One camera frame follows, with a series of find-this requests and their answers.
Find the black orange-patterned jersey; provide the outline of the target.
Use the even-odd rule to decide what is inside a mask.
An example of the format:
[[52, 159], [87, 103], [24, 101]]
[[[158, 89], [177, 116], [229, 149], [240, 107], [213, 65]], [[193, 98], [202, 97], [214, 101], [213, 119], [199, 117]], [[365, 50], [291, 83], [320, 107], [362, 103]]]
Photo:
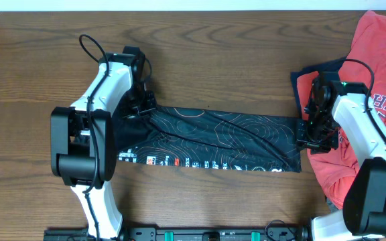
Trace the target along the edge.
[[120, 161], [236, 171], [301, 171], [298, 119], [158, 106], [121, 120]]

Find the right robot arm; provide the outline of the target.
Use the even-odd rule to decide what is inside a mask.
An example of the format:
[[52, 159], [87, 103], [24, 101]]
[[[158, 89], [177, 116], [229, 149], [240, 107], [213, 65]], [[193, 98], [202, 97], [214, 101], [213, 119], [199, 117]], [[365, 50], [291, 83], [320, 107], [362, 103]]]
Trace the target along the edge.
[[312, 219], [309, 240], [386, 238], [386, 126], [374, 109], [369, 88], [360, 82], [317, 77], [312, 82], [297, 145], [327, 153], [341, 128], [360, 166], [337, 212]]

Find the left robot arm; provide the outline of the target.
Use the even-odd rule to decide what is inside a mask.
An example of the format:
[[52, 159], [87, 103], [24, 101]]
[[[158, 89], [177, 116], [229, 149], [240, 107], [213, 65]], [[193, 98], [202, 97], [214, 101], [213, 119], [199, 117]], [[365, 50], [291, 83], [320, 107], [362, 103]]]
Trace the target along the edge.
[[77, 195], [88, 221], [85, 240], [117, 240], [123, 217], [115, 204], [111, 178], [118, 159], [120, 124], [156, 108], [145, 89], [148, 62], [139, 48], [106, 53], [85, 93], [50, 116], [51, 168]]

